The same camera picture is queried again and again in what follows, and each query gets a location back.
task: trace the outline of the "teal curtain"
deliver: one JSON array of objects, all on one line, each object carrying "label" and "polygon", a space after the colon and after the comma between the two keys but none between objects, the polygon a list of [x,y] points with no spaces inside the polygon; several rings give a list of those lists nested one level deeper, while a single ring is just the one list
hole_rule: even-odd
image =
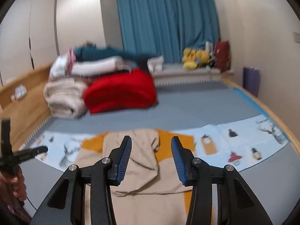
[{"label": "teal curtain", "polygon": [[214,0],[118,0],[124,50],[181,62],[186,47],[219,39]]}]

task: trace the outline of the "black cable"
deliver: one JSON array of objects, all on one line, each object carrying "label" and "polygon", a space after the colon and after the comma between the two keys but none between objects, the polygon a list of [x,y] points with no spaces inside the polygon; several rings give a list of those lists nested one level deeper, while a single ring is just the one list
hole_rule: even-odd
[{"label": "black cable", "polygon": [[32,205],[32,207],[37,211],[37,209],[35,208],[35,206],[31,203],[30,199],[28,197],[26,197],[26,198],[29,201],[29,203]]}]

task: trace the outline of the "wall outlet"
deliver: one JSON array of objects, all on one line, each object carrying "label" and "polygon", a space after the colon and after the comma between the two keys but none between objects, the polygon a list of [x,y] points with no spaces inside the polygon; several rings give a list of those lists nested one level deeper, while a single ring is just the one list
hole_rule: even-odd
[{"label": "wall outlet", "polygon": [[294,34],[294,41],[296,43],[300,43],[300,33],[293,32],[293,34]]}]

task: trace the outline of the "yellow stuffed duck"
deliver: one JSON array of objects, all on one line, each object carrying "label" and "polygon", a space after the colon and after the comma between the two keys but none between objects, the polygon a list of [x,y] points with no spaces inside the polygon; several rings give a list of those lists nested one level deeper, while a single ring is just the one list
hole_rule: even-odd
[{"label": "yellow stuffed duck", "polygon": [[195,50],[186,48],[183,51],[183,68],[187,70],[194,70],[197,67],[205,66],[210,61],[210,55],[205,50]]}]

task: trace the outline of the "gray bed sheet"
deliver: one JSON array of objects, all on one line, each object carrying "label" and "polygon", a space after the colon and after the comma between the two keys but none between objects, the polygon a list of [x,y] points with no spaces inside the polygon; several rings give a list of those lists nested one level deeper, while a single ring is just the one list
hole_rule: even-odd
[{"label": "gray bed sheet", "polygon": [[[157,88],[159,105],[122,110],[81,119],[55,119],[48,131],[100,134],[134,128],[168,131],[234,122],[260,114],[246,100],[219,82]],[[62,172],[34,159],[22,165],[28,197],[37,208]],[[272,157],[241,172],[274,225],[282,224],[300,197],[300,157],[288,144]],[[35,210],[25,202],[31,215]]]}]

